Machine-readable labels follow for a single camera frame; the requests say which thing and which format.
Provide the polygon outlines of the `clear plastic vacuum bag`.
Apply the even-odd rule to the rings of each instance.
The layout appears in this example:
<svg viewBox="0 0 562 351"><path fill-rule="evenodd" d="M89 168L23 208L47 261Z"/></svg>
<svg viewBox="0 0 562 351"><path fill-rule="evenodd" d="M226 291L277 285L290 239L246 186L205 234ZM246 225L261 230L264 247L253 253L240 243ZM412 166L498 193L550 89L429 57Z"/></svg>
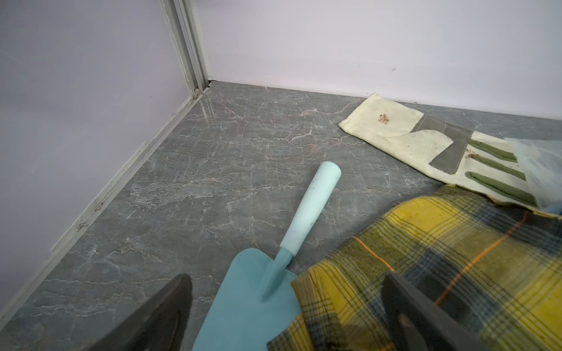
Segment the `clear plastic vacuum bag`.
<svg viewBox="0 0 562 351"><path fill-rule="evenodd" d="M506 138L537 208L561 215L561 141Z"/></svg>

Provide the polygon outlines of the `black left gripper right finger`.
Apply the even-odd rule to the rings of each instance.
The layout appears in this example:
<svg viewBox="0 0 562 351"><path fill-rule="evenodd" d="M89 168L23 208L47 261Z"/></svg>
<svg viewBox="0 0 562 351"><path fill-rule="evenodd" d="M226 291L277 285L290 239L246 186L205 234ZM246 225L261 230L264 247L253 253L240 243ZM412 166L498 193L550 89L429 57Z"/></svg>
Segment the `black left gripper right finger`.
<svg viewBox="0 0 562 351"><path fill-rule="evenodd" d="M427 296L390 272L381 288L389 335L397 350L485 350Z"/></svg>

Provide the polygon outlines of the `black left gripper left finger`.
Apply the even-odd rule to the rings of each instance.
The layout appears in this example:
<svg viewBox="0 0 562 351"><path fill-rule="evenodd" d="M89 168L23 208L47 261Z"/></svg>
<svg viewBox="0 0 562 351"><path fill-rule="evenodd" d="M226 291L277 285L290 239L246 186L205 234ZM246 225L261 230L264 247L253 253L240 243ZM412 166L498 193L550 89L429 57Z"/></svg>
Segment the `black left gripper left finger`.
<svg viewBox="0 0 562 351"><path fill-rule="evenodd" d="M192 279L179 274L90 349L179 350L192 302Z"/></svg>

